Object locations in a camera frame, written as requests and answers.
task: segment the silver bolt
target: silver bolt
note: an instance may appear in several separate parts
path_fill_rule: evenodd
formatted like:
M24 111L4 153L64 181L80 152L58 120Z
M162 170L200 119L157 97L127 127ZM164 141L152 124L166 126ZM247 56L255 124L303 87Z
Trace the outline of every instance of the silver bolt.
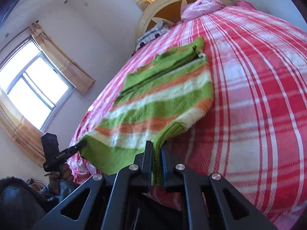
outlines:
M100 181L101 179L102 179L102 174L94 174L93 175L93 180Z
M129 169L130 170L137 170L139 168L139 166L137 165L137 164L131 164L130 166L129 166Z
M177 164L176 165L176 169L178 169L178 170L184 170L185 169L185 166L183 165L183 164Z
M213 173L211 177L214 180L220 180L222 178L222 176L219 173Z

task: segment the curved headboard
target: curved headboard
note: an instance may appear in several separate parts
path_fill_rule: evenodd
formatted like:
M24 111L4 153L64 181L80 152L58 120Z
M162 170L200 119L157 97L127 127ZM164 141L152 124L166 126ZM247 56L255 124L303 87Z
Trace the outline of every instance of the curved headboard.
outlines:
M196 0L155 0L143 12L138 23L135 39L140 38L151 29L157 21L163 20L172 26L180 21L183 6ZM221 0L225 5L234 5L230 0Z

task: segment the person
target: person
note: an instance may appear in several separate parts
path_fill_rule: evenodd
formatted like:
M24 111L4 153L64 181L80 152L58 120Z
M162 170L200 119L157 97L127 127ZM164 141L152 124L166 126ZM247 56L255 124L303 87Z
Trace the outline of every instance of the person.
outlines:
M49 183L40 192L15 177L0 180L1 229L30 229L79 186L73 179L66 163L62 177L59 172L50 173Z

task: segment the window pane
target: window pane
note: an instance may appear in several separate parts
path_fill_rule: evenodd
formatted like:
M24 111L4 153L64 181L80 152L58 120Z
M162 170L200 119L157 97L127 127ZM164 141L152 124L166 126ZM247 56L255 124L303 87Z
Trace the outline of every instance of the window pane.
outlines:
M38 58L26 72L53 103L57 103L68 90L68 86L42 58Z
M17 74L36 56L40 50L33 41L19 50L0 71L0 86L6 90Z
M26 73L23 73L23 76L26 78L27 82L29 82L30 86L47 102L50 107L54 107L54 104L37 88L37 86L32 82L29 76Z
M35 95L23 79L20 79L9 93L17 109L36 128L40 129L51 110Z

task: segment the pink fabric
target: pink fabric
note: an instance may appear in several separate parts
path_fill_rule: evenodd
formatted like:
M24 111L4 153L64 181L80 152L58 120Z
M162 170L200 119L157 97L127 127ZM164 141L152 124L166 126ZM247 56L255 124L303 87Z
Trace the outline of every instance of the pink fabric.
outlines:
M257 10L257 9L255 8L255 6L254 6L252 3L247 2L247 1L244 1L244 0L239 0L239 1L237 1L237 6L239 6L239 7L244 7L244 8L247 8L247 9L254 9L254 10Z
M184 22L221 9L224 4L219 0L197 0L185 8L181 15Z
M169 141L171 152L201 174L218 172L280 230L289 230L307 200L307 34L256 10L226 6L188 22L138 51L105 87L71 145L112 107L127 73L169 47L205 39L215 101L191 129ZM68 160L74 181L100 172L79 153ZM180 209L177 193L148 195Z

